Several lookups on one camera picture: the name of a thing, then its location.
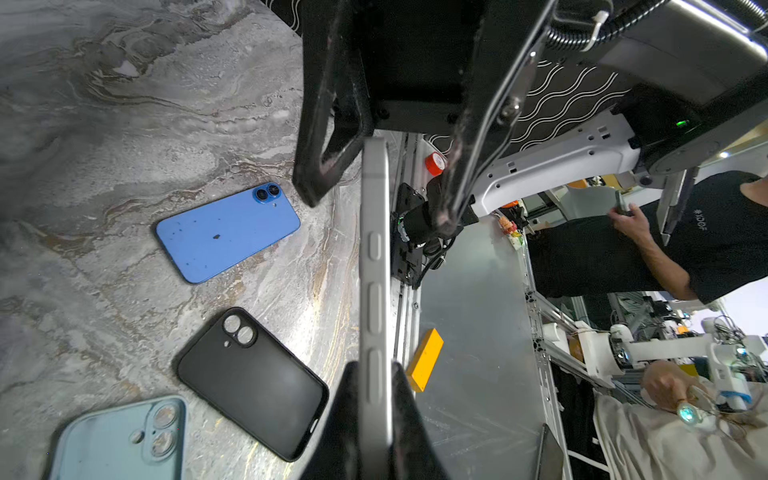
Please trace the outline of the black phone case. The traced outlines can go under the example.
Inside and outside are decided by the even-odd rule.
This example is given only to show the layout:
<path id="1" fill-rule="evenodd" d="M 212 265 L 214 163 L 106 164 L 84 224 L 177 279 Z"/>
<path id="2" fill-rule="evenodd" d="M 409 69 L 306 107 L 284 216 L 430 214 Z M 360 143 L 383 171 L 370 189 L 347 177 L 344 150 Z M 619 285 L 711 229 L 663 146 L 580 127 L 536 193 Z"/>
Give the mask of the black phone case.
<path id="1" fill-rule="evenodd" d="M 329 400 L 326 383 L 245 309 L 210 321 L 179 354 L 178 378 L 287 462 L 300 458 Z"/>

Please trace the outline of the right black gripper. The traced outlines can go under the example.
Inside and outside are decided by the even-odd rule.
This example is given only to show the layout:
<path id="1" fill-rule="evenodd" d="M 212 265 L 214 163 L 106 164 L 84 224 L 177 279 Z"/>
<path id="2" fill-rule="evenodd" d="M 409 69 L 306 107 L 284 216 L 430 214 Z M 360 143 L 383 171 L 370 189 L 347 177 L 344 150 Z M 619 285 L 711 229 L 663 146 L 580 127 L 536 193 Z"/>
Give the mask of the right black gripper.
<path id="1" fill-rule="evenodd" d="M 554 8 L 553 1 L 361 3 L 360 50 L 376 128 L 453 131 L 441 195 L 430 202 L 435 230 L 456 229 L 477 176 L 506 147 Z"/>

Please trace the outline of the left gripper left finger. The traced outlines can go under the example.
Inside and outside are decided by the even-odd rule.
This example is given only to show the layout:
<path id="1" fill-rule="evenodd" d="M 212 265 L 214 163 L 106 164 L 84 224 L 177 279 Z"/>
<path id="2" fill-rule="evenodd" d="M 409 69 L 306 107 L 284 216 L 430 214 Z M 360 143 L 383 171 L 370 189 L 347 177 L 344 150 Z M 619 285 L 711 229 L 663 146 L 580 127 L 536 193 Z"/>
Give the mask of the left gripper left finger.
<path id="1" fill-rule="evenodd" d="M 303 103 L 293 170 L 302 201 L 316 207 L 374 131 L 356 1 L 305 1 Z"/>

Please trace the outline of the black smartphone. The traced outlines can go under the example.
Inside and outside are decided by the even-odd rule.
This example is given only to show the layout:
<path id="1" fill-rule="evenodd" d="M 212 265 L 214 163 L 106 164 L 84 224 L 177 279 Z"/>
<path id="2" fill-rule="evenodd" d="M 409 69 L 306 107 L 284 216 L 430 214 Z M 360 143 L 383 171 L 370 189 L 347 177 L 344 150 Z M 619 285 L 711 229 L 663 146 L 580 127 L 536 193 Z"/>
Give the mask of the black smartphone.
<path id="1" fill-rule="evenodd" d="M 390 308 L 390 200 L 386 141 L 362 151 L 358 447 L 362 479 L 387 479 L 393 442 Z"/>

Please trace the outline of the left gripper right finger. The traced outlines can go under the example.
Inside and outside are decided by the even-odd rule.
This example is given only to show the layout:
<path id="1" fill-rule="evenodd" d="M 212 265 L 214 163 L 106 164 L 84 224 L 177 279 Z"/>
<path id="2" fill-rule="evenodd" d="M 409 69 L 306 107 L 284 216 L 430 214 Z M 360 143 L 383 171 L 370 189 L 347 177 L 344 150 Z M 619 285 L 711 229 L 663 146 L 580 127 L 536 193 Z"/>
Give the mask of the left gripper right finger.
<path id="1" fill-rule="evenodd" d="M 400 363 L 391 363 L 390 397 L 367 399 L 367 368 L 346 364 L 321 438 L 303 479 L 447 479 Z"/>

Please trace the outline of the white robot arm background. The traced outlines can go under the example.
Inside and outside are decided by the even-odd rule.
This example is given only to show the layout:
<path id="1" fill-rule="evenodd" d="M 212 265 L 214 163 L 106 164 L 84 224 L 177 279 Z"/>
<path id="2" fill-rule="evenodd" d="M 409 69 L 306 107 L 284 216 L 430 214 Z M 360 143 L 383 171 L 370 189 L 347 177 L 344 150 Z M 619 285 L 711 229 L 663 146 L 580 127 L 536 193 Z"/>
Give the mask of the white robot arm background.
<path id="1" fill-rule="evenodd" d="M 629 344 L 633 360 L 645 368 L 642 388 L 654 408 L 593 395 L 595 406 L 581 415 L 594 427 L 610 479 L 767 479 L 767 383 L 739 380 L 732 367 L 746 365 L 756 336 L 725 338 L 725 324 L 712 320 L 706 335 Z M 705 356 L 709 378 L 693 376 L 662 358 Z M 301 479 L 363 479 L 358 442 L 358 362 L 346 365 L 315 453 Z M 449 479 L 428 439 L 402 365 L 392 367 L 393 443 L 383 479 Z M 715 401 L 743 400 L 742 410 L 715 413 Z"/>

